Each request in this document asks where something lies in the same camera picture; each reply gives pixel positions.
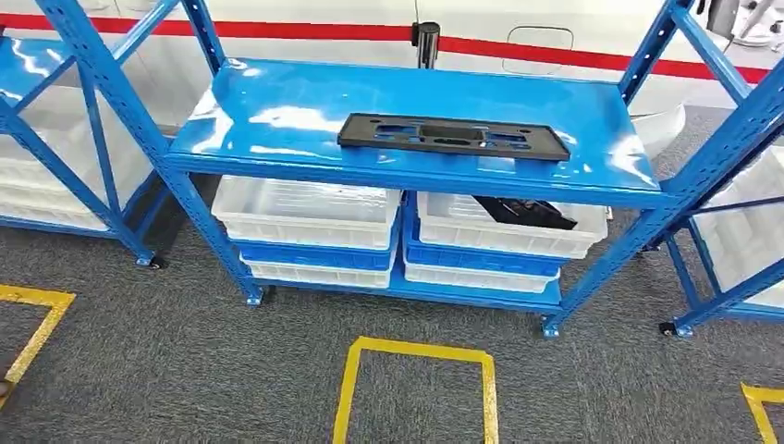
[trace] white plastic bin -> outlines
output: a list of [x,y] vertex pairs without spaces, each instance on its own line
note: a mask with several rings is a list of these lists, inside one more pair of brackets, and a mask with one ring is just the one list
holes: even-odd
[[[784,148],[771,146],[706,206],[784,194]],[[784,203],[704,213],[694,217],[719,287],[729,290],[784,257]],[[784,283],[754,295],[749,303],[784,308]]]
[[0,215],[68,227],[107,230],[101,219],[86,207],[84,211],[64,211],[56,208],[30,206],[24,203],[0,202]]
[[577,221],[572,230],[526,227],[496,222],[473,197],[417,192],[420,241],[581,259],[591,245],[607,236],[604,206],[551,203]]
[[405,278],[408,281],[479,289],[541,293],[545,291],[545,287],[550,281],[558,279],[560,276],[560,273],[548,277],[452,266],[412,264],[405,258],[404,262],[406,266]]
[[[134,159],[134,162],[143,159],[147,172],[152,171],[146,156],[114,111],[100,94],[97,95],[106,145],[116,176],[122,177],[125,169],[140,168],[137,163],[126,165],[130,159]],[[77,176],[105,199],[92,130],[80,88],[47,88],[22,111],[21,116]],[[45,166],[8,135],[0,136],[0,182],[51,190],[63,189],[60,181]]]
[[213,215],[235,240],[386,250],[400,191],[223,176]]
[[332,266],[281,264],[275,262],[248,261],[242,255],[239,259],[251,268],[256,278],[285,280],[287,282],[308,282],[312,284],[342,285],[346,287],[367,287],[386,289],[392,275],[397,249],[392,250],[389,268],[386,271],[360,270],[356,268],[336,268]]
[[[107,151],[117,198],[125,208],[153,167],[114,111],[100,97]],[[85,184],[108,204],[104,180],[81,89],[51,87],[23,112],[23,118]],[[0,214],[83,228],[104,224],[30,152],[10,136],[0,137]]]

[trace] black plastic part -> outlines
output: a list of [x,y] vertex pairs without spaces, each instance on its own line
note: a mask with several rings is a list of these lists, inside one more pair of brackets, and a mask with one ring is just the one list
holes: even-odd
[[572,229],[577,222],[564,217],[545,201],[524,201],[500,197],[473,196],[493,219],[501,224],[525,225],[557,229]]
[[445,154],[569,160],[569,150],[548,126],[455,118],[352,113],[337,143]]
[[169,268],[169,263],[163,257],[155,256],[153,260],[150,261],[150,264],[147,266],[152,270],[163,270],[165,268]]
[[664,336],[678,336],[678,329],[674,322],[662,322],[659,324],[659,332]]

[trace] storage crate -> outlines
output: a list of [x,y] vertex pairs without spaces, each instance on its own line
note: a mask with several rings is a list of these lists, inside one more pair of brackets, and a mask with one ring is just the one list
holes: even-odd
[[572,230],[496,222],[473,197],[418,192],[420,240],[425,243],[582,259],[607,235],[605,207],[551,203],[577,221]]
[[[147,157],[100,94],[98,105],[116,177],[122,178],[135,170],[134,173],[146,178],[153,170]],[[106,202],[81,89],[64,86],[47,88],[21,112],[21,116],[60,159]],[[66,189],[43,164],[8,135],[0,136],[0,183],[53,191]]]
[[[153,166],[103,99],[99,100],[99,107],[106,147],[112,161],[117,199],[124,208],[150,176]],[[46,89],[25,108],[22,116],[73,172],[108,204],[81,89]],[[7,208],[16,208],[9,210],[14,215],[43,215],[43,218],[34,220],[62,225],[69,225],[71,219],[83,220],[88,217],[84,213],[89,213],[66,185],[7,135],[0,137],[0,201]],[[73,215],[56,216],[69,212]],[[97,217],[90,225],[96,224],[103,225]]]
[[292,243],[273,243],[259,241],[235,241],[242,257],[250,262],[278,264],[318,265],[359,270],[387,271],[393,247],[398,245],[400,219],[398,211],[389,248],[386,250],[364,250],[360,248],[341,248],[324,246],[303,246]]
[[404,206],[403,220],[406,280],[541,293],[560,276],[562,259],[422,243],[415,195]]
[[395,263],[398,246],[393,243],[386,270],[361,270],[334,266],[286,264],[252,261],[240,254],[239,259],[251,268],[255,278],[283,280],[286,282],[308,282],[312,284],[341,285],[385,289],[389,287],[392,265]]
[[232,240],[386,250],[400,191],[223,176],[213,215]]
[[[128,160],[114,168],[115,188],[117,200],[120,208],[125,208],[131,196],[137,191],[140,185],[150,177],[152,168],[144,155],[129,155]],[[92,176],[85,180],[96,195],[107,204],[104,182],[101,177],[100,168],[96,172],[97,176]],[[63,212],[89,212],[90,210],[82,203],[65,185],[60,187],[38,187],[32,185],[22,185],[17,183],[4,182],[0,180],[0,201],[6,204],[25,204],[25,206],[39,208],[43,210],[63,211]]]
[[100,231],[108,230],[106,225],[101,222],[101,219],[87,208],[84,208],[84,211],[63,211],[28,206],[24,203],[0,202],[0,216],[34,220],[67,227],[88,228]]
[[[784,194],[784,148],[771,146],[739,173],[706,207]],[[784,203],[743,207],[694,216],[719,287],[727,291],[784,257]],[[747,299],[784,308],[784,283]]]

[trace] shelving unit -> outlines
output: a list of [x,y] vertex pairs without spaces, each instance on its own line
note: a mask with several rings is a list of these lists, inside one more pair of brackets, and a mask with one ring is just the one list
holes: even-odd
[[[17,195],[25,191],[29,193],[30,199],[17,199],[17,202],[13,203],[3,201],[0,203],[0,209],[14,209],[29,215],[29,217],[46,216],[47,214],[59,215],[59,220],[63,223],[48,221],[47,217],[25,218],[6,214],[0,216],[0,226],[117,239],[136,255],[138,265],[160,267],[164,262],[156,258],[154,252],[145,247],[141,239],[149,229],[153,217],[168,191],[160,191],[153,198],[135,229],[129,227],[128,221],[132,215],[135,215],[136,206],[153,183],[155,174],[152,173],[129,197],[126,196],[127,202],[124,202],[124,205],[120,204],[92,79],[84,75],[83,67],[80,66],[79,69],[84,104],[87,109],[85,117],[89,120],[92,130],[92,138],[96,148],[95,163],[100,166],[107,203],[96,195],[90,186],[69,167],[20,114],[75,61],[76,57],[72,55],[66,43],[0,36],[0,96],[3,99],[0,100],[0,134],[11,136],[21,148],[30,152],[62,183],[65,189],[69,190],[86,207],[85,216],[78,216],[77,213],[69,211],[59,212],[59,210],[38,207],[31,202],[34,200],[32,197],[36,192],[45,191],[19,189],[16,192]],[[65,219],[71,220],[73,225],[67,223]]]
[[[182,0],[214,79],[169,144],[77,2],[36,1],[251,305],[261,303],[262,286],[269,285],[350,291],[537,312],[545,315],[545,335],[557,336],[560,325],[591,293],[781,128],[784,65],[749,92],[740,74],[689,16],[690,0],[665,2],[620,84],[227,58],[204,2]],[[162,2],[164,6],[137,26],[144,26],[149,34],[171,3]],[[675,177],[659,183],[633,130],[627,104],[677,29],[686,33],[733,97],[739,101],[748,97]],[[543,124],[567,145],[570,160],[550,163],[342,148],[337,145],[337,132],[349,113]],[[190,172],[617,205],[642,211],[563,298],[557,280],[544,293],[535,294],[409,282],[403,278],[400,254],[389,289],[310,285],[254,278],[212,218],[189,179]],[[776,264],[756,287],[782,276],[784,263]],[[684,329],[702,320],[687,315],[676,325]]]

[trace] yellow floor marking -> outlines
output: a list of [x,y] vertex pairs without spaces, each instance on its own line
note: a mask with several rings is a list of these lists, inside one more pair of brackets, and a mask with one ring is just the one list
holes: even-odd
[[764,388],[747,386],[741,382],[741,389],[743,396],[749,403],[749,409],[752,411],[754,421],[757,423],[757,428],[760,430],[762,440],[765,444],[776,444],[776,433],[773,431],[773,426],[770,424],[770,419],[767,417],[763,402],[779,402],[784,403],[784,389],[782,388]]
[[[28,367],[35,358],[35,355],[41,350],[44,343],[49,339],[49,335],[55,329],[66,309],[73,302],[74,295],[69,293],[61,293],[59,291],[46,291],[36,289],[23,289],[22,287],[10,287],[8,285],[0,285],[0,301],[29,303],[32,305],[43,305],[50,307],[49,313],[35,330],[32,338],[27,342],[22,353],[19,354],[17,360],[11,365],[11,368],[6,372],[6,379],[16,385],[21,379]],[[0,409],[6,403],[8,395],[0,399]]]
[[429,358],[449,359],[479,363],[482,365],[482,393],[484,404],[484,442],[498,442],[498,409],[496,404],[496,365],[493,356],[481,350],[444,347],[441,345],[418,344],[401,340],[375,339],[360,336],[349,347],[346,358],[346,370],[343,373],[343,384],[340,387],[340,401],[335,417],[333,442],[346,442],[349,432],[349,415],[351,400],[354,398],[354,387],[357,384],[357,372],[360,369],[360,354],[363,350],[425,356]]

